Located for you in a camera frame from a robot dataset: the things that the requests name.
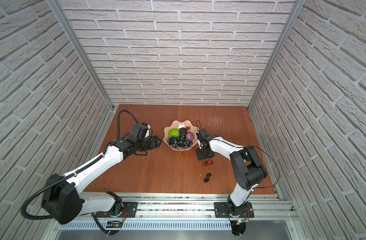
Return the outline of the purple fig fruit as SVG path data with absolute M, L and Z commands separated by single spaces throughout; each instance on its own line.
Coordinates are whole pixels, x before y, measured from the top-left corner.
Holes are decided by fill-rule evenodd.
M 193 142 L 195 140 L 195 135 L 192 132 L 188 132 L 186 134 L 186 139 L 190 142 Z

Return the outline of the dark avocado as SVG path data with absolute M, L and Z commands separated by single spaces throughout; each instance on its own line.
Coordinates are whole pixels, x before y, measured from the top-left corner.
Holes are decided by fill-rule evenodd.
M 186 130 L 186 128 L 180 128 L 179 133 L 180 133 L 180 138 L 185 139 L 186 134 L 188 133 L 188 130 Z

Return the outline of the dark grape bunch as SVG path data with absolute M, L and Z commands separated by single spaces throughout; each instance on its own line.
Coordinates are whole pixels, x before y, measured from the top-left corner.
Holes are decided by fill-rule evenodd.
M 193 145 L 193 142 L 183 137 L 169 137 L 168 145 L 173 149 L 188 149 Z

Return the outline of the green bumpy fruit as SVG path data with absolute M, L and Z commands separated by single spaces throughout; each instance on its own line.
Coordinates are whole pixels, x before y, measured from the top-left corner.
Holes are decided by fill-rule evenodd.
M 179 129 L 170 129 L 168 132 L 169 138 L 175 137 L 178 138 L 180 136 L 180 130 Z

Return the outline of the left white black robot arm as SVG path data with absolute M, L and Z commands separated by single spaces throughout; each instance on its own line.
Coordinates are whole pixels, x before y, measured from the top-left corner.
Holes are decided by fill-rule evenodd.
M 87 193 L 85 188 L 95 179 L 131 155 L 147 155 L 162 141 L 152 134 L 149 125 L 135 124 L 124 138 L 109 142 L 102 153 L 63 176 L 48 178 L 42 208 L 65 225 L 80 215 L 105 212 L 117 217 L 124 212 L 122 198 L 113 192 Z

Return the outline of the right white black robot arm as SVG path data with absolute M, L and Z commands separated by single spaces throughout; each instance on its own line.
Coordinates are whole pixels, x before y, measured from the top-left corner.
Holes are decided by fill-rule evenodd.
M 199 130 L 196 136 L 199 145 L 196 153 L 199 161 L 211 159 L 216 153 L 231 161 L 237 183 L 228 196 L 227 208 L 231 216 L 241 215 L 254 189 L 268 175 L 255 147 L 233 144 L 218 135 L 211 136 L 205 129 Z

